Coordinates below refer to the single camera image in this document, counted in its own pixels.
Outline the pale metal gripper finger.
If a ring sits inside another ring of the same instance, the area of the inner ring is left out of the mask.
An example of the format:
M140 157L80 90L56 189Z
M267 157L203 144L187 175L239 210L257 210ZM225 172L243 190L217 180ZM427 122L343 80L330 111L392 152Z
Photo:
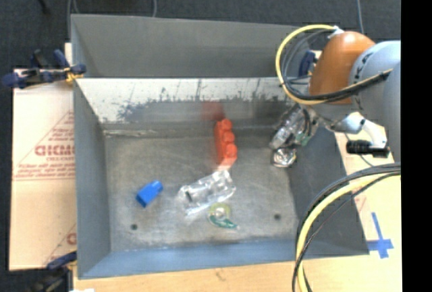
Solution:
M279 147L281 147L287 142L290 136L291 136L291 130L288 127L286 126L280 127L274 134L273 138L271 139L269 143L269 147L272 150L277 150Z
M272 165L278 168L290 168L296 161L296 149L278 148L273 152Z

